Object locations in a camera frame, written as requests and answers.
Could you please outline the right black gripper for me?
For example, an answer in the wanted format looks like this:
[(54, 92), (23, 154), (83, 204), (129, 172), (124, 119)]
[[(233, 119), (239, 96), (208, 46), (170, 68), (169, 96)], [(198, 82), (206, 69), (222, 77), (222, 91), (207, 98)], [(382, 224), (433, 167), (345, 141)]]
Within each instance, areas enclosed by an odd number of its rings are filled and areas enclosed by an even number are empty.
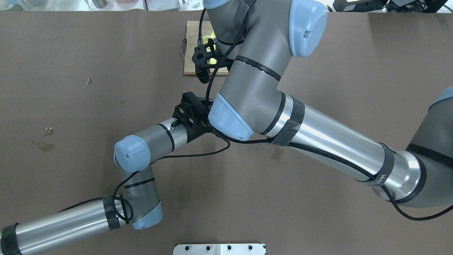
[[(214, 44), (211, 38), (207, 39), (206, 44), (194, 48), (194, 55), (191, 59), (195, 65), (195, 74), (202, 84), (209, 82), (209, 70), (216, 68), (223, 57), (224, 54), (221, 52), (218, 42)], [(212, 58), (217, 60), (217, 64), (210, 64)]]

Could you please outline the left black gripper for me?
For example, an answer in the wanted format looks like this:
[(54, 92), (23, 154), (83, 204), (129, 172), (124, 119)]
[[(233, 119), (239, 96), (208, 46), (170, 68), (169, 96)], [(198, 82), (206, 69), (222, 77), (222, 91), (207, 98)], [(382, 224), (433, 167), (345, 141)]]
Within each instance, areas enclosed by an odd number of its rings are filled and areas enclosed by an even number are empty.
[(182, 94), (181, 102), (175, 106), (172, 117), (177, 119), (186, 129), (187, 143), (211, 132), (208, 114), (213, 105), (213, 99), (197, 97), (193, 92)]

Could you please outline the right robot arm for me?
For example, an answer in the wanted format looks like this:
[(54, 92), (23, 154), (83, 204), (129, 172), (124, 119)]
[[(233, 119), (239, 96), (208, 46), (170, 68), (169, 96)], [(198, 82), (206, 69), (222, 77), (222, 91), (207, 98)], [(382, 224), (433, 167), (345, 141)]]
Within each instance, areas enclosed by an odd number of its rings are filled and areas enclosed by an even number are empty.
[(406, 207), (452, 204), (452, 16), (206, 0), (232, 67), (209, 121), (302, 153)]

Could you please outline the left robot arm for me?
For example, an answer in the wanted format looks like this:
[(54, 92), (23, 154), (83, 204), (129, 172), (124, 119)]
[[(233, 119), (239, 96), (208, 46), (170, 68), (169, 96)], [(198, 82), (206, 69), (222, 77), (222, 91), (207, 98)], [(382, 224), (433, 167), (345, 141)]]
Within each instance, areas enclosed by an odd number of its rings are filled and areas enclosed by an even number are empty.
[(127, 225), (142, 230), (158, 224), (163, 210), (151, 165), (171, 158), (175, 149), (210, 132), (207, 118), (212, 107), (211, 98), (184, 93), (170, 119), (115, 144), (117, 170), (103, 175), (104, 181), (122, 177), (112, 192), (3, 228), (1, 254), (39, 255)]

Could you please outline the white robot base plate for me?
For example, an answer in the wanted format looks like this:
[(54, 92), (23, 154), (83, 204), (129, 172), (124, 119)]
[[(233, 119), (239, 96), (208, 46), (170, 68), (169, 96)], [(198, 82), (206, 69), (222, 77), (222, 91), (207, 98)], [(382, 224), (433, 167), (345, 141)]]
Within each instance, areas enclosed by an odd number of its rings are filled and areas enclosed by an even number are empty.
[(259, 243), (180, 244), (173, 255), (266, 255), (266, 247)]

